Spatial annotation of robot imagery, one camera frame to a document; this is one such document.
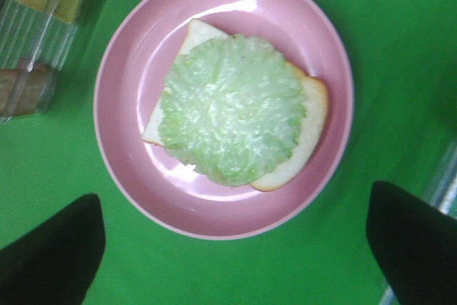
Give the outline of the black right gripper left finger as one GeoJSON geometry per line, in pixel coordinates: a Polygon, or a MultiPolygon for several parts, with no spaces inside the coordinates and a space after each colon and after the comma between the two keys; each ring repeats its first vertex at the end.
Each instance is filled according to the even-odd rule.
{"type": "Polygon", "coordinates": [[[1,249],[1,303],[82,304],[105,248],[100,198],[83,195],[1,249]]]}

